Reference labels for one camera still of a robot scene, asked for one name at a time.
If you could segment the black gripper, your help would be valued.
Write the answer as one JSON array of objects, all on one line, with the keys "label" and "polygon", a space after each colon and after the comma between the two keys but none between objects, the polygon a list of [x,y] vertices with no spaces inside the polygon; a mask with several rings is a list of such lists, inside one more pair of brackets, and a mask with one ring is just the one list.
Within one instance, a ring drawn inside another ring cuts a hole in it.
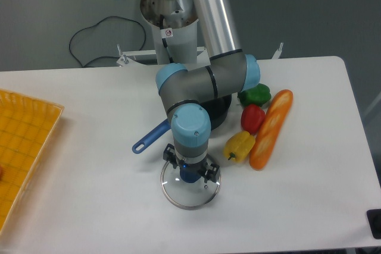
[{"label": "black gripper", "polygon": [[175,153],[174,146],[167,144],[163,151],[163,160],[176,168],[176,162],[180,168],[181,177],[203,177],[204,182],[216,183],[220,179],[220,166],[215,163],[207,163],[207,155],[197,157],[185,157]]}]

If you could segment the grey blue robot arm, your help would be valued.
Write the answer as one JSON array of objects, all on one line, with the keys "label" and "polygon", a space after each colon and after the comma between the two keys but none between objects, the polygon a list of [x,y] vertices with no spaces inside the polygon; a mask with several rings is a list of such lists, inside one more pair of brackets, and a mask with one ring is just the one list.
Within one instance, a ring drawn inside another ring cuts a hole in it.
[{"label": "grey blue robot arm", "polygon": [[255,87],[260,68],[241,49],[229,0],[141,0],[140,11],[156,35],[162,65],[156,84],[175,150],[164,159],[187,183],[215,182],[219,167],[207,162],[207,147],[221,121],[203,104]]}]

